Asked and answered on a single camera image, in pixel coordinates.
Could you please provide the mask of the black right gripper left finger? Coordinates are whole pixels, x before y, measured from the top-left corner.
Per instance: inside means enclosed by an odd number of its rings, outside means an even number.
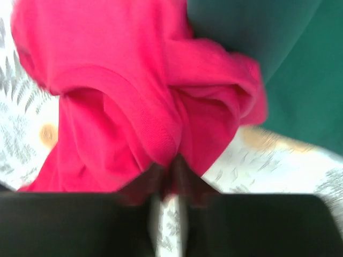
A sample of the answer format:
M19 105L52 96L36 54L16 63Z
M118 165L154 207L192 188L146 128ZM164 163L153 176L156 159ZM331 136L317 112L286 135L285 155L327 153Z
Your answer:
M1 256L155 256L170 172L154 164L117 192L1 192Z

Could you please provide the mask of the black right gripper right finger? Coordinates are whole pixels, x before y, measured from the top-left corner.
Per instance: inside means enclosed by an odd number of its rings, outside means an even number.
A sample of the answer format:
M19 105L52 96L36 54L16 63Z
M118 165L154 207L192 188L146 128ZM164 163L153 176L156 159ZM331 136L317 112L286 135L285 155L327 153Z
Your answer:
M342 256L333 216L313 194L220 193L181 155L171 175L182 256Z

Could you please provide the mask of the magenta t shirt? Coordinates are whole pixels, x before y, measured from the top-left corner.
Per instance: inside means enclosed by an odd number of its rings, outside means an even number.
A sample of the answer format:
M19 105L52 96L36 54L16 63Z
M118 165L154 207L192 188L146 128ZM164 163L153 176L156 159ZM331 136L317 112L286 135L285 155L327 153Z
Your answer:
M194 38L185 1L16 1L11 32L59 97L58 142L24 191L116 191L177 154L201 176L266 119L258 63Z

